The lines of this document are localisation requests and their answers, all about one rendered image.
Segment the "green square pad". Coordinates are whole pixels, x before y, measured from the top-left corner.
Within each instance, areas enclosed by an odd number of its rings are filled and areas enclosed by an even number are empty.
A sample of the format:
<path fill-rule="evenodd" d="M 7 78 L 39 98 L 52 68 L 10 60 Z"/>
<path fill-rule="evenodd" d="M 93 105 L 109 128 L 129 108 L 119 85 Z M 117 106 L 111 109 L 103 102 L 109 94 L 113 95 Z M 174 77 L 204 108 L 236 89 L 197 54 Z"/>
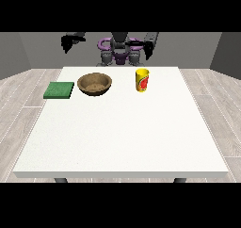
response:
<path fill-rule="evenodd" d="M 72 94 L 73 82 L 51 82 L 43 94 L 44 99 L 69 99 Z"/>

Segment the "brown wooden bowl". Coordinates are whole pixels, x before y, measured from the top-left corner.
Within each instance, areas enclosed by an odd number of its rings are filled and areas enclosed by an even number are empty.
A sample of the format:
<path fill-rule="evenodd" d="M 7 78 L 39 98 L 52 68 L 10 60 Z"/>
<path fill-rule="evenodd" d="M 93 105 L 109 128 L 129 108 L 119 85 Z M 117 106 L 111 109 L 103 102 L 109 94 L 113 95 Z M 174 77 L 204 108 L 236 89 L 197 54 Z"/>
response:
<path fill-rule="evenodd" d="M 105 73 L 87 73 L 77 80 L 77 87 L 88 96 L 100 96 L 111 87 L 112 79 Z"/>

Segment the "yellow cup with melon print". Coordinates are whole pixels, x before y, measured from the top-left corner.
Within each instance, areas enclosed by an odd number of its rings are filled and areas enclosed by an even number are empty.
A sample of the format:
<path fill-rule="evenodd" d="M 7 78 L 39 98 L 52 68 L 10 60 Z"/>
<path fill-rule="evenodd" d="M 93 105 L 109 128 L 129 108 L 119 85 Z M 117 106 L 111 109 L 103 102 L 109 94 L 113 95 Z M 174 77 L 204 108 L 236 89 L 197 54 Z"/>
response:
<path fill-rule="evenodd" d="M 144 92 L 147 89 L 149 80 L 149 71 L 147 69 L 136 70 L 136 89 L 139 92 Z"/>

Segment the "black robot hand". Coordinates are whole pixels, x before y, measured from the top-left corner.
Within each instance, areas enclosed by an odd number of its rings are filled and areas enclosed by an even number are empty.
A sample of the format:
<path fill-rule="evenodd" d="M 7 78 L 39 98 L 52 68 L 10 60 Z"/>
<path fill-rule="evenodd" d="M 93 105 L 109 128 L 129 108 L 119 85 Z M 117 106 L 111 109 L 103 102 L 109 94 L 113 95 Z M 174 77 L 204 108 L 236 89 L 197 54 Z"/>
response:
<path fill-rule="evenodd" d="M 126 42 L 126 45 L 131 47 L 142 47 L 145 52 L 146 59 L 149 59 L 153 54 L 153 43 L 151 41 L 128 41 Z"/>
<path fill-rule="evenodd" d="M 69 50 L 72 48 L 72 45 L 74 42 L 85 41 L 85 40 L 86 39 L 84 37 L 65 35 L 61 38 L 61 46 L 63 47 L 64 52 L 68 53 Z"/>

